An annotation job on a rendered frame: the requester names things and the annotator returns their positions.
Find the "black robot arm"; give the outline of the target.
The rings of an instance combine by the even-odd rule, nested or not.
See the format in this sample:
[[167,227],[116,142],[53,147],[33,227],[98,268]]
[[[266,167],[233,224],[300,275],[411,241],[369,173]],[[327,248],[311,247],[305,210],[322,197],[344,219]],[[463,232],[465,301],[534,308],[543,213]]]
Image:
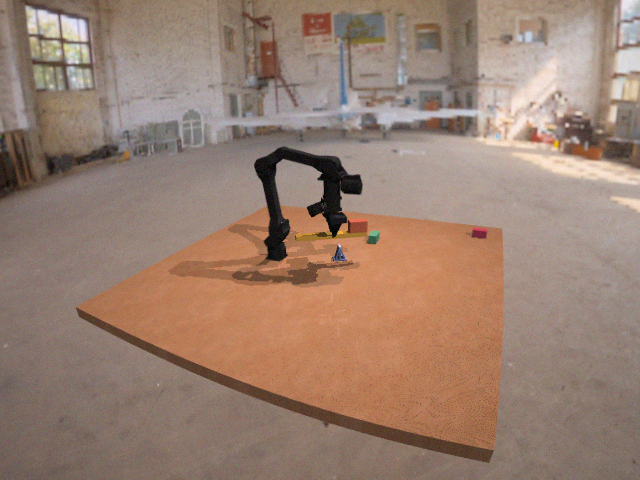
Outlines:
[[[348,175],[338,157],[318,156],[293,148],[281,147],[267,156],[258,158],[254,167],[257,176],[262,181],[269,209],[269,235],[264,241],[268,254],[266,258],[273,261],[281,261],[288,256],[283,240],[286,239],[291,229],[289,219],[284,219],[282,216],[275,181],[276,164],[283,159],[312,166],[321,172],[322,174],[317,180],[324,182],[325,194],[339,194],[340,187],[342,192],[346,194],[362,194],[360,174]],[[308,206],[307,210],[311,217],[322,212],[328,213],[326,201],[322,197],[320,202]]]

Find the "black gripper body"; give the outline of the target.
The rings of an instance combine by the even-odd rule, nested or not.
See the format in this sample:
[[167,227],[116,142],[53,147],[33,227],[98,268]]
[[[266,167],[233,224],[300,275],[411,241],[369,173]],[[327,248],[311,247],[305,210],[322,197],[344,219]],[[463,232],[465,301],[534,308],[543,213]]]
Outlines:
[[347,223],[347,216],[342,211],[341,208],[341,199],[342,196],[339,194],[323,194],[323,198],[326,201],[328,213],[327,221],[329,224],[342,224]]

